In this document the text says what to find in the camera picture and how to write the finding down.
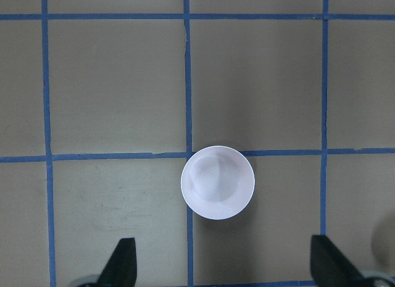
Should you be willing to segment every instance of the horizontal blue line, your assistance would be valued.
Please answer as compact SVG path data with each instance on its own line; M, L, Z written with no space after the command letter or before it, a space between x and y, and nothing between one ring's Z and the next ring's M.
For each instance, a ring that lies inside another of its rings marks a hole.
M390 153L395 153L395 148L328 149L328 154L390 154Z
M395 14L0 14L0 20L395 20Z
M251 284L229 284L229 285L195 285L198 287L297 287L297 286L315 286L314 281L280 281L268 283L251 283Z
M46 156L9 156L0 157L1 162L45 162Z
M320 156L318 149L295 149L295 150L251 150L241 151L244 156Z
M57 154L53 160L90 160L90 159L179 159L186 158L186 152L164 153L91 153L91 154Z

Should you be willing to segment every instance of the bowl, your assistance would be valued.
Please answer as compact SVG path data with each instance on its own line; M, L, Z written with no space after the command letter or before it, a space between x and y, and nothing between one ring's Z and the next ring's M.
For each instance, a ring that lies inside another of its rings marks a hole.
M248 160L227 146L195 153L181 174L185 202L200 216L220 220L240 213L254 193L254 171Z

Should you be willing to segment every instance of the floor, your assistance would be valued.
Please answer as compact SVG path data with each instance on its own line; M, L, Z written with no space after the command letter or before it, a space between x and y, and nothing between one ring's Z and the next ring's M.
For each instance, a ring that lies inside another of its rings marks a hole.
M66 287L135 237L137 287L312 286L309 241L395 275L395 0L1 0L0 278ZM180 175L241 151L251 203Z

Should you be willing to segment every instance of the tile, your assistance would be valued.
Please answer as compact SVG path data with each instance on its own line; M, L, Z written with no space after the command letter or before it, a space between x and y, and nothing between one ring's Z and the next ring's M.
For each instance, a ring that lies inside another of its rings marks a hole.
M41 0L0 0L0 14L40 14Z
M190 0L194 13L321 13L322 0Z
M136 238L136 286L186 285L184 159L54 163L59 286L98 274L120 238Z
M395 23L332 21L328 147L395 146Z
M0 164L0 278L4 286L49 286L46 165Z
M394 163L393 154L329 156L326 184L328 236L359 269L390 275L394 257L381 263L376 241L384 241L379 247L386 255L394 253L393 234L385 239L395 230Z
M395 0L329 0L337 14L394 14Z
M321 23L193 20L193 148L320 149Z
M45 154L40 21L0 22L0 156Z
M238 215L194 215L194 283L311 280L310 236L320 230L320 157L250 157L251 202Z
M182 20L49 23L54 153L185 151Z
M48 0L51 13L182 13L183 0Z

